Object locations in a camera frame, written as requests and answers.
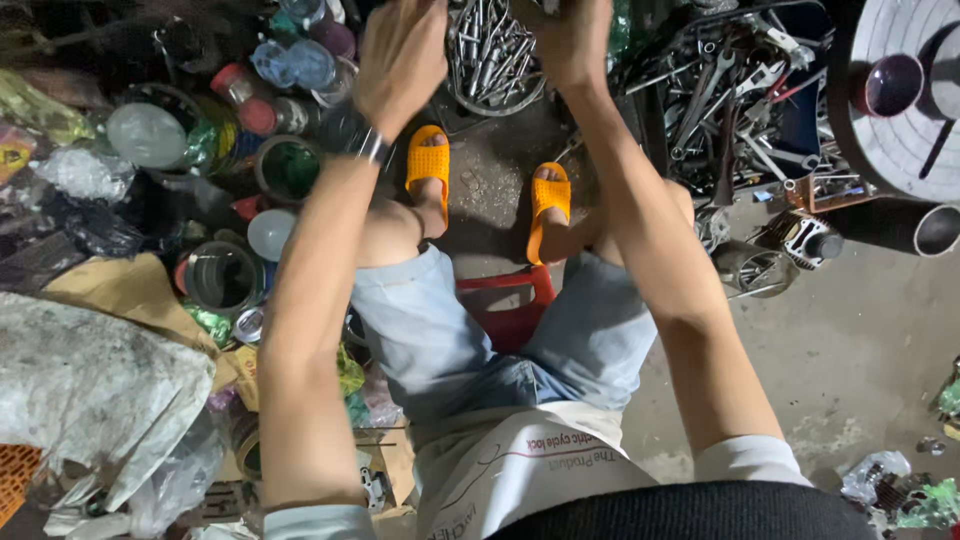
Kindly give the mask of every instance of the shorts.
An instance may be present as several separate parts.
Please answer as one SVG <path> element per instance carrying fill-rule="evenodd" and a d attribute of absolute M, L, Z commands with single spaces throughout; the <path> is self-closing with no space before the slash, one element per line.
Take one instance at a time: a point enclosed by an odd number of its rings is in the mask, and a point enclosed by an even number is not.
<path fill-rule="evenodd" d="M 570 258 L 564 287 L 519 355 L 499 355 L 457 300 L 450 257 L 358 269 L 350 301 L 391 395 L 411 423 L 502 406 L 580 401 L 622 411 L 657 338 L 627 271 L 590 252 Z"/>

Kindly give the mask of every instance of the sandal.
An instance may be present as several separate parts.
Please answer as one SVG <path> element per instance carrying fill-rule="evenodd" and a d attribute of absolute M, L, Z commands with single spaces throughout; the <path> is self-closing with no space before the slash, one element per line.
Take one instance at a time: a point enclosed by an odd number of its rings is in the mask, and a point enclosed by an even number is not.
<path fill-rule="evenodd" d="M 527 258 L 536 265 L 540 262 L 540 243 L 543 241 L 543 225 L 540 222 L 540 214 L 551 207 L 557 207 L 564 211 L 566 220 L 570 220 L 570 181 L 566 178 L 566 171 L 559 163 L 544 163 L 542 167 L 548 168 L 557 173 L 559 182 L 551 182 L 545 178 L 534 178 L 532 186 L 532 199 L 534 203 L 534 222 L 530 228 L 530 240 L 527 241 Z"/>
<path fill-rule="evenodd" d="M 440 126 L 423 126 L 410 139 L 410 150 L 407 153 L 407 193 L 410 184 L 428 176 L 439 178 L 444 183 L 444 225 L 449 225 L 446 215 L 446 195 L 450 184 L 450 140 L 440 146 L 422 146 L 423 142 L 433 135 L 443 135 Z"/>

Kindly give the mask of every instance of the tool pile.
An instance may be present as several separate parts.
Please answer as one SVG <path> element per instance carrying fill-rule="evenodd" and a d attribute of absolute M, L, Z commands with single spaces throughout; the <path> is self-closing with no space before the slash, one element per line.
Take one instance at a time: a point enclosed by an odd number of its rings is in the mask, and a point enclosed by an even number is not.
<path fill-rule="evenodd" d="M 447 84 L 457 102 L 485 116 L 533 103 L 546 80 L 537 70 L 537 39 L 511 17 L 509 0 L 468 0 L 446 40 Z"/>
<path fill-rule="evenodd" d="M 666 153 L 695 197 L 729 206 L 735 190 L 787 191 L 821 165 L 818 94 L 833 29 L 788 34 L 773 10 L 697 24 L 664 51 Z"/>

